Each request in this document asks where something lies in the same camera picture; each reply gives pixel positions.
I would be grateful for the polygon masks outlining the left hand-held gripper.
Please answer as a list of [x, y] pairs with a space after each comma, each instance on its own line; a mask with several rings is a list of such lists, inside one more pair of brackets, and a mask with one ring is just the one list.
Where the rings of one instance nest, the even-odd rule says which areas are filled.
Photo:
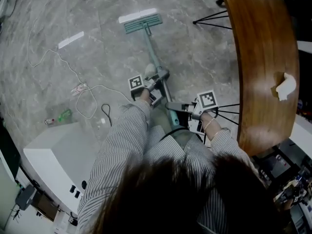
[[140, 97], [144, 89], [147, 89], [149, 90], [151, 106], [157, 107], [163, 98], [160, 90], [161, 81], [166, 80], [169, 75], [168, 70], [161, 69], [155, 73], [149, 72], [146, 78], [142, 78], [142, 75], [138, 75], [128, 79], [128, 85], [133, 101]]

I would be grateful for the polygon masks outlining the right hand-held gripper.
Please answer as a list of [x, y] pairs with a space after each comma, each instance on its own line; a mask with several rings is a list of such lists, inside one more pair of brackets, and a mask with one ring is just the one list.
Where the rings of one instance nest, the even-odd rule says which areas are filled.
[[168, 110], [177, 111], [179, 125], [189, 128], [193, 133], [204, 133], [201, 115], [217, 109], [217, 100], [213, 90], [198, 93], [191, 104], [181, 102], [167, 102]]

